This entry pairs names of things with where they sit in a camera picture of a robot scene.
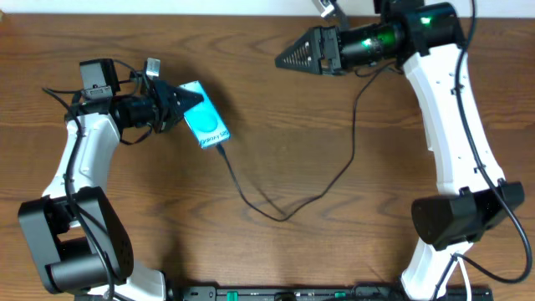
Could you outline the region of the blue Galaxy smartphone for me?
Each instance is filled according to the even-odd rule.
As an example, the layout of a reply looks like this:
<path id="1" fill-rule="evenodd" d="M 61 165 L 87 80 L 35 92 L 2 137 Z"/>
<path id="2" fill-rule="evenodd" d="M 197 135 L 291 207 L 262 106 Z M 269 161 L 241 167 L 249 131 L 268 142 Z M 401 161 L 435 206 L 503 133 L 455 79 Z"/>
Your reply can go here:
<path id="1" fill-rule="evenodd" d="M 181 88 L 200 94 L 203 101 L 184 114 L 184 119 L 196 137 L 199 146 L 206 149 L 222 143 L 231 137 L 231 133 L 216 107 L 211 102 L 199 81 L 182 84 Z"/>

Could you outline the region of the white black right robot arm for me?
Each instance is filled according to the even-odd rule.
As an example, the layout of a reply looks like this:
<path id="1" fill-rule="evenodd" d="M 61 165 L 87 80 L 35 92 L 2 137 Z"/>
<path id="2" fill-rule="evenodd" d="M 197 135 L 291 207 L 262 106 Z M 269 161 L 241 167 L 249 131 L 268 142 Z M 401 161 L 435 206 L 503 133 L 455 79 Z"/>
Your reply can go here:
<path id="1" fill-rule="evenodd" d="M 482 126 L 467 68 L 471 36 L 450 3 L 378 1 L 380 21 L 351 28 L 335 1 L 320 1 L 339 25 L 310 28 L 275 59 L 281 69 L 342 75 L 393 59 L 418 99 L 438 193 L 417 199 L 411 216 L 419 240 L 401 274 L 402 295 L 437 300 L 456 265 L 483 234 L 523 203 L 521 183 L 505 179 Z"/>

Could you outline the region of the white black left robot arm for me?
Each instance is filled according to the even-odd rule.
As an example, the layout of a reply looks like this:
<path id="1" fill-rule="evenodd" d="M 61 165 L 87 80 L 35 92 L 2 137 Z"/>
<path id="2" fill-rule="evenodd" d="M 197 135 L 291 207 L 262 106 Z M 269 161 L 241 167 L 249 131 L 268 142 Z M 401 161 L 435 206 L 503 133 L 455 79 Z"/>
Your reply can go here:
<path id="1" fill-rule="evenodd" d="M 79 68 L 83 86 L 65 105 L 68 138 L 59 167 L 43 195 L 18 210 L 38 276 L 49 293 L 78 300 L 171 300 L 165 274 L 135 260 L 105 191 L 125 129 L 166 132 L 203 95 L 162 80 L 157 59 L 130 71 L 135 87 L 127 94 L 114 59 L 86 60 Z"/>

